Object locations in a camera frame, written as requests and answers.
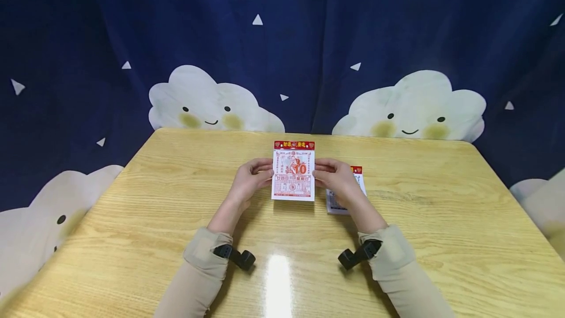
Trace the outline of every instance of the left hand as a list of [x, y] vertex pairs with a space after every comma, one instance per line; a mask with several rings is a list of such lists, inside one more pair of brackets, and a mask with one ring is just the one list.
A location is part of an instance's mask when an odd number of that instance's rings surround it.
[[235, 173], [226, 200], [235, 201], [242, 211], [246, 210], [251, 205], [249, 199], [255, 191], [270, 185], [274, 173], [273, 159], [270, 158], [252, 159], [241, 165]]

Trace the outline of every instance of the navy blue curtain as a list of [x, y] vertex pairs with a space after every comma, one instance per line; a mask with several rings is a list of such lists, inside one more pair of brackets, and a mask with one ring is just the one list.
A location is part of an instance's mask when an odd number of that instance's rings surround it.
[[[548, 179], [565, 165], [564, 11], [565, 0], [1, 0], [0, 211], [64, 170], [126, 165], [159, 126], [196, 123], [171, 119], [191, 106], [163, 101], [186, 76], [265, 110], [215, 126], [206, 110], [202, 128], [462, 139], [509, 187]], [[441, 92], [448, 114], [433, 95], [405, 97], [411, 79]], [[456, 92], [473, 100], [464, 113]], [[382, 116], [363, 114], [376, 105]], [[414, 106], [431, 108], [426, 125], [407, 117]]]

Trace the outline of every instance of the calendar page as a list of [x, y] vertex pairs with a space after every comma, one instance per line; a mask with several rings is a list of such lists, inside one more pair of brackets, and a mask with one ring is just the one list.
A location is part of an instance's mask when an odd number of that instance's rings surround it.
[[314, 201], [314, 142], [275, 142], [271, 198]]

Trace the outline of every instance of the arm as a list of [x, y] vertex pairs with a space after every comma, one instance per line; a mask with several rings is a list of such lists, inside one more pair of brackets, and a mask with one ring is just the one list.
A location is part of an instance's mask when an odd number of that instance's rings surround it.
[[271, 183], [272, 159], [253, 159], [242, 165], [226, 199], [207, 228], [200, 228], [187, 245], [178, 272], [165, 291], [154, 318], [202, 318], [226, 277], [228, 259], [213, 254], [231, 244], [239, 218], [250, 206], [253, 193]]
[[416, 261], [416, 254], [396, 225], [389, 226], [369, 202], [351, 168], [335, 159], [317, 159], [317, 185], [331, 189], [341, 206], [349, 210], [359, 231], [360, 243], [382, 241], [378, 254], [369, 260], [373, 280], [402, 318], [444, 318], [455, 314]]

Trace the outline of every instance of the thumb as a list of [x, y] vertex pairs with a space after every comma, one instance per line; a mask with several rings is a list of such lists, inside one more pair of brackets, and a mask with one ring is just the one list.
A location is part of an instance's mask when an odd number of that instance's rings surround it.
[[272, 178], [274, 174], [275, 174], [275, 171], [273, 169], [269, 169], [269, 170], [265, 170], [265, 171], [261, 171], [261, 172], [257, 173], [254, 176], [254, 178], [255, 178], [255, 181], [257, 182], [257, 184], [261, 184], [264, 181], [268, 181], [270, 178]]

